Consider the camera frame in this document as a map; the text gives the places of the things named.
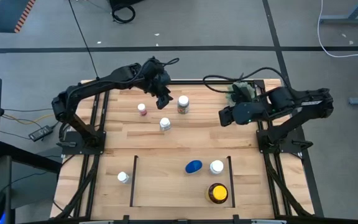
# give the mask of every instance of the black floor stripe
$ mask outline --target black floor stripe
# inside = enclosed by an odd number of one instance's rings
[[[358,46],[338,46],[338,47],[325,47],[327,51],[358,51]],[[304,51],[304,52],[321,52],[324,51],[321,47],[280,47],[281,51]]]
[[[267,0],[263,0],[262,2],[264,4],[264,8],[265,8],[268,28],[270,29],[270,34],[272,35],[273,45],[276,49],[275,52],[276,52],[276,56],[277,56],[278,66],[280,67],[280,70],[283,75],[283,78],[285,79],[285,82],[291,86],[290,79],[288,77],[287,66],[285,66],[283,52],[280,48],[280,43],[278,41],[278,35],[277,35],[276,28],[274,26],[274,21],[273,21],[273,17],[272,17],[272,12],[270,11],[269,3],[267,2]]]
[[[358,51],[358,46],[326,47],[328,51]],[[170,47],[91,47],[91,52],[174,52],[174,51],[266,51],[266,52],[322,52],[321,47],[274,47],[274,46],[170,46]],[[87,52],[85,47],[53,48],[0,48],[6,53],[78,53]]]

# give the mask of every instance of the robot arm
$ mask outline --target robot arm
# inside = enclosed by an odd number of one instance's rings
[[[170,100],[170,90],[166,87],[170,83],[170,76],[165,71],[165,65],[171,65],[179,61],[179,58],[171,62],[162,63],[156,58],[150,58],[143,66],[135,63],[132,65],[117,68],[110,75],[97,78],[88,83],[77,86],[69,86],[66,91],[59,93],[52,101],[53,112],[58,121],[68,123],[76,129],[87,143],[92,146],[99,142],[99,134],[94,127],[85,124],[76,114],[78,103],[90,96],[112,90],[140,88],[145,93],[156,96],[157,108],[164,108]]]
[[[233,107],[224,108],[219,112],[219,118],[222,126],[233,121],[243,125],[257,120],[273,121],[300,110],[283,124],[267,130],[267,141],[276,144],[308,120],[327,118],[333,109],[333,98],[327,88],[296,91],[290,87],[278,87],[257,96],[253,102],[237,102]]]

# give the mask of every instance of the jar with yellow lid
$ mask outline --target jar with yellow lid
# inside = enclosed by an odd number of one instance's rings
[[[210,202],[222,204],[227,200],[227,188],[220,183],[215,183],[207,188],[206,198]]]

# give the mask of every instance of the white bottle cap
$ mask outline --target white bottle cap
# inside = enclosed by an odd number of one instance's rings
[[[189,103],[189,98],[187,96],[180,96],[178,103],[180,106],[186,106]]]
[[[209,166],[211,171],[215,174],[222,172],[223,170],[223,162],[222,161],[213,161]]]
[[[160,126],[165,128],[171,125],[171,122],[169,122],[168,118],[162,118],[160,121]]]
[[[141,103],[141,104],[137,105],[137,109],[139,111],[144,111],[144,110],[146,110],[146,106],[143,103]]]
[[[125,183],[128,180],[129,176],[125,172],[120,172],[118,174],[117,178],[118,178],[119,181]]]

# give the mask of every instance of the gray floor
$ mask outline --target gray floor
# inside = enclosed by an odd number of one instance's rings
[[[108,8],[105,0],[89,1]],[[319,2],[269,1],[281,46],[318,46]],[[356,2],[325,0],[324,13],[345,13]],[[84,0],[73,1],[73,6],[90,47],[273,45],[259,0],[145,0],[134,6],[135,20],[124,25],[111,22],[108,12]],[[325,45],[358,45],[358,26],[324,25],[321,37]],[[47,47],[84,47],[67,0],[37,0],[19,34],[0,34],[0,48]],[[153,55],[163,61],[180,57],[180,63],[167,67],[172,78],[201,78],[208,74],[238,77],[263,66],[278,68],[275,52],[93,53],[101,76],[122,65],[142,63]],[[358,218],[358,106],[347,103],[348,97],[358,96],[358,57],[331,58],[324,52],[284,52],[283,56],[293,88],[331,89],[334,113],[328,119],[305,124],[305,134],[307,140],[314,142],[310,154],[324,214]],[[3,108],[30,110],[50,107],[60,91],[94,78],[94,72],[87,53],[0,54],[0,77]],[[269,72],[256,76],[273,77]],[[12,114],[34,119],[47,113]],[[53,118],[41,122],[53,123]],[[35,129],[6,120],[1,123],[1,130],[23,136]],[[57,142],[56,134],[37,143],[5,134],[1,139],[31,152],[50,149]],[[17,222],[45,220],[51,206],[49,197],[21,207]]]

